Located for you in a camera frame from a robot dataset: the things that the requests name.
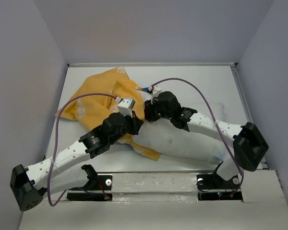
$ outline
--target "white pillowcase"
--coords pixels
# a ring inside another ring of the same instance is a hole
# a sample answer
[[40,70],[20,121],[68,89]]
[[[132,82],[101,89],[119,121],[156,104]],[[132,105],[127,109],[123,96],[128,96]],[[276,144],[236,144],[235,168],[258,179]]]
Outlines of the white pillowcase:
[[[145,92],[139,92],[144,101],[151,96]],[[181,106],[196,109],[199,113],[210,117],[205,103],[186,102]],[[211,103],[212,111],[217,120],[224,120],[224,105]],[[190,133],[175,128],[170,121],[159,119],[155,122],[144,121],[139,134],[132,140],[142,146],[157,152],[176,157],[194,158],[211,163],[219,163],[224,159],[226,149],[218,140],[199,133]]]

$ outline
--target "gray wall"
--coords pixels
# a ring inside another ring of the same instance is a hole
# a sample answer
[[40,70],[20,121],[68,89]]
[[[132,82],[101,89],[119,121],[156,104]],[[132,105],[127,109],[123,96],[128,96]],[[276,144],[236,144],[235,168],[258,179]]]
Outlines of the gray wall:
[[42,160],[65,73],[34,2],[0,0],[0,229],[18,229],[11,171]]
[[273,0],[35,0],[67,63],[238,62]]
[[255,123],[270,150],[288,203],[288,0],[276,0],[240,61],[239,73]]

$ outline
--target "white table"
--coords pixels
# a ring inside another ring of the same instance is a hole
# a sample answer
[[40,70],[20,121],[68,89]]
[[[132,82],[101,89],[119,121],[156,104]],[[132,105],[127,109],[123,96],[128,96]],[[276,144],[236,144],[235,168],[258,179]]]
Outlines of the white table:
[[[94,74],[113,67],[69,68],[60,99],[61,108],[82,85]],[[209,102],[225,105],[225,121],[245,124],[247,118],[230,66],[166,66],[166,67],[125,67],[130,79],[141,87],[164,78],[180,77],[195,84]],[[199,93],[184,82],[167,81],[159,85],[164,91],[172,91],[179,102],[203,102]],[[65,149],[80,136],[88,132],[81,124],[65,119],[60,120],[58,151]],[[47,158],[54,148],[54,129],[51,135]],[[130,146],[115,144],[110,151],[88,161],[97,172],[143,172],[143,171],[187,171],[213,170],[216,166],[194,159],[162,155],[158,161],[147,159],[133,151]]]
[[[111,68],[69,68],[59,107],[68,101],[88,76],[108,69]],[[187,79],[203,91],[209,102],[221,102],[225,105],[225,121],[236,124],[247,122],[229,66],[126,67],[125,69],[129,77],[143,87],[169,77]],[[191,87],[182,82],[165,82],[160,86],[176,94],[181,102],[190,99],[202,101]],[[66,148],[86,132],[87,130],[77,122],[60,121],[58,151]],[[47,157],[52,156],[53,146],[54,132]],[[188,171],[215,167],[195,160],[165,155],[162,155],[160,160],[153,161],[138,155],[129,146],[119,144],[88,163],[99,172]],[[196,194],[190,195],[184,202],[177,200],[162,202],[164,199],[158,202],[158,198],[144,195],[142,202],[61,201],[56,207],[51,208],[44,200],[37,207],[24,213],[19,229],[288,230],[288,207],[275,172],[267,170],[245,172],[241,189],[244,202],[197,202]]]

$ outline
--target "robotic arm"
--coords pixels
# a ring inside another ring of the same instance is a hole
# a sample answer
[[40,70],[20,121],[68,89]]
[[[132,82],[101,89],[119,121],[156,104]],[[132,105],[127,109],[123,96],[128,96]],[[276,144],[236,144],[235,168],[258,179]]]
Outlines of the robotic arm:
[[[145,119],[149,122],[160,118],[169,119],[179,129],[197,132],[214,139],[221,140],[215,123],[209,117],[194,109],[181,107],[175,95],[171,92],[161,92],[157,87],[153,90],[152,99],[146,101]],[[52,193],[73,187],[90,187],[96,184],[98,175],[92,166],[84,165],[88,180],[78,180],[74,175],[73,183],[63,183],[59,180],[60,174],[69,168],[94,158],[109,150],[125,134],[138,134],[143,121],[138,119],[132,110],[134,100],[125,98],[118,104],[119,113],[112,113],[102,125],[94,128],[67,149],[58,153],[55,162],[48,158],[40,163],[24,167],[16,166],[12,171],[11,189],[21,211],[27,211],[38,205],[47,191],[47,178],[51,173],[53,184],[57,187]],[[261,159],[268,150],[268,145],[257,127],[252,123],[245,126],[233,125],[219,121],[218,125],[229,146],[234,148],[235,159],[242,170],[255,171]],[[238,169],[232,159],[228,159],[217,166],[208,183],[228,181],[238,174]]]

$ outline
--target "yellow fabric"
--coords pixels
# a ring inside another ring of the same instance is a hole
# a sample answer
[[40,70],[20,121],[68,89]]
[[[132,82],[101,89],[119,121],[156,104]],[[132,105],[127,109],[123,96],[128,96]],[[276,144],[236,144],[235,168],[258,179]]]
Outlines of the yellow fabric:
[[[141,95],[136,91],[141,88],[129,79],[123,67],[108,70],[104,73],[88,77],[77,92],[71,97],[86,93],[103,92],[120,98],[130,97],[135,100],[133,110],[137,117],[144,120],[144,103]],[[70,103],[63,111],[61,117],[77,120],[88,130],[102,124],[103,120],[113,112],[118,112],[118,102],[113,98],[93,95],[80,98]],[[132,135],[127,134],[120,139],[120,143],[130,144],[141,155],[157,161],[160,153],[139,146],[132,141]]]

